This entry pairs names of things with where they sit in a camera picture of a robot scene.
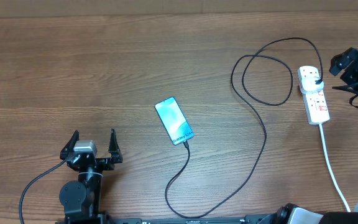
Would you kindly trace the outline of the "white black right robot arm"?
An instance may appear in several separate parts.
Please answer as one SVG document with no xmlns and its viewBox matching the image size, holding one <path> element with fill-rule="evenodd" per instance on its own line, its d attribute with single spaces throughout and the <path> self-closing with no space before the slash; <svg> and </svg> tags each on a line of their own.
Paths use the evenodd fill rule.
<svg viewBox="0 0 358 224">
<path fill-rule="evenodd" d="M 358 109 L 358 50 L 351 47 L 343 53 L 335 55 L 331 59 L 329 72 L 334 76 L 341 74 L 340 79 L 345 84 L 343 86 L 335 86 L 334 89 L 353 93 L 354 96 L 349 99 L 349 104 Z M 322 215 L 289 203 L 279 208 L 277 212 L 265 216 L 259 221 L 260 223 L 358 223 L 358 203 L 354 210 L 350 209 L 336 182 L 329 162 L 323 123 L 329 121 L 330 116 L 323 92 L 323 85 L 314 83 L 317 80 L 316 74 L 317 69 L 315 67 L 303 66 L 298 69 L 300 91 L 305 104 L 308 123 L 319 127 L 324 160 L 334 187 L 344 203 L 346 211 L 327 212 Z"/>
</svg>

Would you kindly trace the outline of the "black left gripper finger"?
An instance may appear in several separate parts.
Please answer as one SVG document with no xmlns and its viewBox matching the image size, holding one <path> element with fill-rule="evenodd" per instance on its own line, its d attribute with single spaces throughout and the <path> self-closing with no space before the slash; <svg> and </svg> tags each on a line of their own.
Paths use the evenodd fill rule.
<svg viewBox="0 0 358 224">
<path fill-rule="evenodd" d="M 65 160 L 70 153 L 74 152 L 74 146 L 76 142 L 79 140 L 79 132 L 76 130 L 71 139 L 66 143 L 63 149 L 60 151 L 60 159 Z"/>
<path fill-rule="evenodd" d="M 123 162 L 122 153 L 121 153 L 121 150 L 119 149 L 119 146 L 117 143 L 116 132 L 114 129 L 111 130 L 108 152 L 111 155 L 111 159 L 112 159 L 113 163 L 116 164 L 116 163 Z"/>
</svg>

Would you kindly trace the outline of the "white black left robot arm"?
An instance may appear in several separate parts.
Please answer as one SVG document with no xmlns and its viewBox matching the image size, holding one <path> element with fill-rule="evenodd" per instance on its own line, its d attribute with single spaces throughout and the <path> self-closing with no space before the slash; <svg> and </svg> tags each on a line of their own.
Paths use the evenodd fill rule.
<svg viewBox="0 0 358 224">
<path fill-rule="evenodd" d="M 99 210 L 103 172 L 114 170 L 123 162 L 117 144 L 116 132 L 111 130 L 109 157 L 97 158 L 93 140 L 80 140 L 75 131 L 60 152 L 60 159 L 78 172 L 78 179 L 66 183 L 60 190 L 59 200 L 64 207 L 65 223 L 112 223 L 107 212 Z"/>
</svg>

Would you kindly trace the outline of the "blue screen smartphone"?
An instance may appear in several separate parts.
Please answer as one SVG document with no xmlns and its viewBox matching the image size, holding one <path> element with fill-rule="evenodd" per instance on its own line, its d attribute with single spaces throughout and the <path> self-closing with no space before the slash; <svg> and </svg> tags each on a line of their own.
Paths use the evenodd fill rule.
<svg viewBox="0 0 358 224">
<path fill-rule="evenodd" d="M 155 105 L 155 110 L 174 146 L 194 136 L 194 132 L 174 97 Z"/>
</svg>

